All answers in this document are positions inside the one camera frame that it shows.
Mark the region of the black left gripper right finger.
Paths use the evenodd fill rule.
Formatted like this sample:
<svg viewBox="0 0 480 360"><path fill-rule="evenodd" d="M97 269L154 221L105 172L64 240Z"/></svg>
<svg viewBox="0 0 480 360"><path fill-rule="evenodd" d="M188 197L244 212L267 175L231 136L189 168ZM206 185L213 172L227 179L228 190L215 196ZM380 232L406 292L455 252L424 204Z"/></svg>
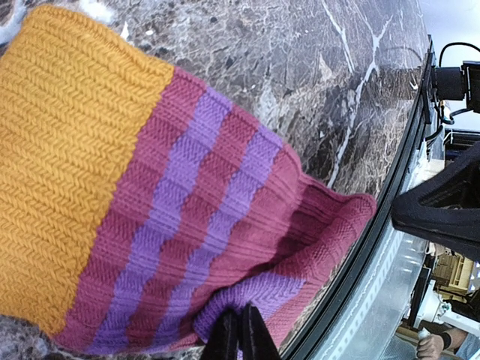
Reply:
<svg viewBox="0 0 480 360"><path fill-rule="evenodd" d="M247 304L241 312L240 350L246 360L281 360L259 309Z"/></svg>

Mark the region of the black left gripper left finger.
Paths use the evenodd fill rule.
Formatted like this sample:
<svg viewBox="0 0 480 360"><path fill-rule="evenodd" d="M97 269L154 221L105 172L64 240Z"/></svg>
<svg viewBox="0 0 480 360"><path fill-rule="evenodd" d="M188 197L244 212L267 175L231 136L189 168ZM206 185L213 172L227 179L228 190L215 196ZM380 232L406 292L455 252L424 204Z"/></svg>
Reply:
<svg viewBox="0 0 480 360"><path fill-rule="evenodd" d="M228 309L217 319L201 360L234 360L239 351L239 316Z"/></svg>

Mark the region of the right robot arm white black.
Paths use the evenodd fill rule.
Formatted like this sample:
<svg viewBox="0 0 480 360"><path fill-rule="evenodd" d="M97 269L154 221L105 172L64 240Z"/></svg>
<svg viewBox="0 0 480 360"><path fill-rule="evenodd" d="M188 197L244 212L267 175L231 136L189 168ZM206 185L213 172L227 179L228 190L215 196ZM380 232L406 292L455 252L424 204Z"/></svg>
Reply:
<svg viewBox="0 0 480 360"><path fill-rule="evenodd" d="M479 63L433 68L440 101L466 101L461 113L479 113ZM445 169L398 196L391 210L395 229L479 261L479 143Z"/></svg>

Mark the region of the maroon purple orange sock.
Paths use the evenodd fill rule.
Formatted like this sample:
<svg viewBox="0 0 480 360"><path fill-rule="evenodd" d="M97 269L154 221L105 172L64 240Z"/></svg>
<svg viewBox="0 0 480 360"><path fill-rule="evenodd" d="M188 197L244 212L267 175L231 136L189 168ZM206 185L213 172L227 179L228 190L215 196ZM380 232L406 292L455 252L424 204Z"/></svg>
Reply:
<svg viewBox="0 0 480 360"><path fill-rule="evenodd" d="M202 80L77 12L1 57L1 313L79 353L206 344L259 309L278 348L376 211L302 171Z"/></svg>

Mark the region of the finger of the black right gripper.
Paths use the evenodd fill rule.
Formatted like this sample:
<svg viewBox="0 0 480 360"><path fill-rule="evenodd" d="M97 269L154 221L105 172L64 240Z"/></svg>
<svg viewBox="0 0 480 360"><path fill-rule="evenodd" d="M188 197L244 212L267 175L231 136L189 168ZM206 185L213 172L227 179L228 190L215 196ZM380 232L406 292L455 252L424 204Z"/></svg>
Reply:
<svg viewBox="0 0 480 360"><path fill-rule="evenodd" d="M479 261L479 143L427 181L397 196L396 230Z"/></svg>

